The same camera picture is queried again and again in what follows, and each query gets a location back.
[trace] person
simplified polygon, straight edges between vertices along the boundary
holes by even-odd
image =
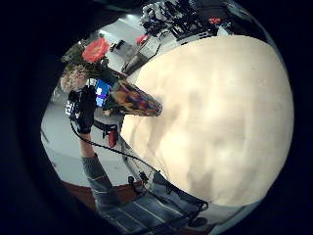
[[[80,113],[75,121],[78,135],[88,141],[91,141],[91,126],[96,109],[96,95],[92,89],[92,86],[83,89],[78,105]],[[89,181],[98,214],[116,226],[121,234],[176,234],[189,222],[193,212],[199,208],[197,200],[194,205],[187,203],[174,192],[169,195],[164,193],[166,191],[164,187],[157,184],[155,184],[154,191],[159,194],[159,197],[151,194],[139,195],[132,202],[123,205],[93,146],[81,138],[79,138],[79,145],[83,169]],[[158,172],[156,176],[158,181],[164,180]],[[187,194],[180,195],[190,201],[194,199]]]

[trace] table surface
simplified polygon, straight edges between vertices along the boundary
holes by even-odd
[[[216,205],[266,195],[293,129],[288,76],[271,46],[205,38],[160,53],[129,79],[163,104],[159,117],[124,119],[121,135],[142,159]]]

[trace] flower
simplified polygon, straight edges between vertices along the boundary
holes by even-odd
[[[74,66],[72,70],[66,70],[61,77],[61,87],[65,92],[78,90],[85,86],[88,72],[82,65]]]
[[[99,62],[110,48],[110,43],[105,38],[100,37],[98,40],[91,42],[82,53],[86,62]]]

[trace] sleeve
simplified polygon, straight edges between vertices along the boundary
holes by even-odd
[[[120,206],[117,194],[99,162],[97,154],[94,158],[82,158],[82,164],[95,198],[98,213],[103,214],[109,209]]]

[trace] pink flower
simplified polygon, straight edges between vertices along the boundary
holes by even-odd
[[[82,53],[86,62],[99,62],[110,48],[110,43],[105,38],[100,37],[98,40],[91,42]]]

